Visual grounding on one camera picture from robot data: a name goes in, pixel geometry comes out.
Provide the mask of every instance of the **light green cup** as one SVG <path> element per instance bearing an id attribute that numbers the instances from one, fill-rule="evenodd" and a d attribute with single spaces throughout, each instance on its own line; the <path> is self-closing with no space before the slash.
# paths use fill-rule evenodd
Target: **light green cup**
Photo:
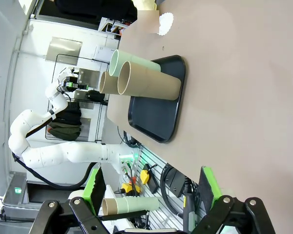
<path id="1" fill-rule="evenodd" d="M 115 50 L 109 64 L 109 75 L 113 77 L 118 77 L 119 73 L 121 72 L 121 68 L 126 61 L 137 63 L 154 71 L 161 71 L 161 66 L 155 62 L 138 56 L 134 56 L 120 50 Z"/>

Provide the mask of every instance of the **black jacket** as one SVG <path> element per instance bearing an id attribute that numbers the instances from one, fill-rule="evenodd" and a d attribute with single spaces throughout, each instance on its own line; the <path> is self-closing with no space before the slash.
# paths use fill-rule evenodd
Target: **black jacket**
<path id="1" fill-rule="evenodd" d="M 59 11 L 71 15 L 100 16 L 123 20 L 132 11 L 131 0 L 55 0 Z"/>

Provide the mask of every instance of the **green exit sign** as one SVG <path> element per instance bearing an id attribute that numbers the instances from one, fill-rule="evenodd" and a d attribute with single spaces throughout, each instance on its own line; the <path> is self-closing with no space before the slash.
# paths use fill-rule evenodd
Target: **green exit sign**
<path id="1" fill-rule="evenodd" d="M 15 193 L 16 193 L 16 194 L 21 194 L 21 188 L 16 188 L 16 187 L 15 187 L 14 189 L 15 189 Z"/>

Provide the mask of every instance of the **bolt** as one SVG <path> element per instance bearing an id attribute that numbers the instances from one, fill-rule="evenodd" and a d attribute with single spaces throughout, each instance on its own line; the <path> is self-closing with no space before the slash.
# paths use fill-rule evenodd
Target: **bolt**
<path id="1" fill-rule="evenodd" d="M 230 198 L 229 197 L 225 197 L 223 200 L 225 203 L 229 203 L 230 202 Z"/>
<path id="2" fill-rule="evenodd" d="M 256 205 L 256 201 L 255 201 L 255 200 L 251 200 L 251 201 L 250 201 L 250 204 L 251 204 L 252 206 L 254 206 L 254 205 Z"/>

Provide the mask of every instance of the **person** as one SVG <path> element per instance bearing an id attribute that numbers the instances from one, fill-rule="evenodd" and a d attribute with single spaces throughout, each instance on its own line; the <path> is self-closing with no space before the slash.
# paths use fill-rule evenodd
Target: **person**
<path id="1" fill-rule="evenodd" d="M 131 0 L 50 0 L 65 14 L 105 17 L 110 20 L 134 22 L 137 8 Z"/>

